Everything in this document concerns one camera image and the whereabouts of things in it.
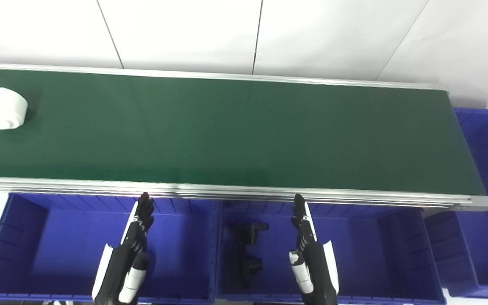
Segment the black robotic finger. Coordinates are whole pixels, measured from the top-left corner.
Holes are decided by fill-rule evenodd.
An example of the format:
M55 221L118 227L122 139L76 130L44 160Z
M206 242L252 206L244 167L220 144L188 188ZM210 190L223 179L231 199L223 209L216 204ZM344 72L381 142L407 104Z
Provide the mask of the black robotic finger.
M152 203L147 207L146 212L144 213L144 219L148 219L152 215L154 210L155 210L155 206L153 205L153 199L152 199Z
M148 231L153 224L153 216L149 216L146 221L144 221L144 230Z

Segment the black metal part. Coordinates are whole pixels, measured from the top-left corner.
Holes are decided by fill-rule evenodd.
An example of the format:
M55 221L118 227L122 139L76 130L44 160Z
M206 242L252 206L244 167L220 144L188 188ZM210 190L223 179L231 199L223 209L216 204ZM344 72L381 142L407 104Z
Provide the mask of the black metal part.
M250 288L252 275L263 270L263 260L246 252L247 245L255 245L260 230L268 230L269 224L252 222L249 224L234 224L229 226L237 245L237 263L240 270L240 282L243 288Z

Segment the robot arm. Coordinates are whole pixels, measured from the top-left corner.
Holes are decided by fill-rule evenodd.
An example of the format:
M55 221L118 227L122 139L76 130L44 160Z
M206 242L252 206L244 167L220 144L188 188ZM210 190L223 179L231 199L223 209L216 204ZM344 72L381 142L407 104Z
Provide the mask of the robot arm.
M289 252L293 274L305 305L337 305L338 271L331 241L317 242L308 203L295 195L291 223L297 229L297 249Z
M150 262L145 250L153 210L153 199L143 193L134 204L120 245L114 249L105 245L91 292L95 305L137 303L137 292Z

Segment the blue plastic bin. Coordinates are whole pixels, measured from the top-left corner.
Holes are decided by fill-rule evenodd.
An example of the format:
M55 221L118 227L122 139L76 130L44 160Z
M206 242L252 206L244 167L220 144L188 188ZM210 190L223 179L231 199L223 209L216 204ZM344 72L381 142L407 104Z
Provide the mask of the blue plastic bin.
M222 206L220 299L301 302L288 251L297 232L292 203L226 201ZM332 240L340 279L339 301L349 304L444 304L424 222L415 208L310 205L319 241ZM266 222L250 255L263 270L242 288L230 224Z
M488 193L488 110L456 108L455 113ZM443 212L425 222L449 294L488 298L488 212Z
M133 197L13 194L0 221L0 299L92 301L106 243L122 238ZM140 302L211 304L219 203L156 199L153 263Z

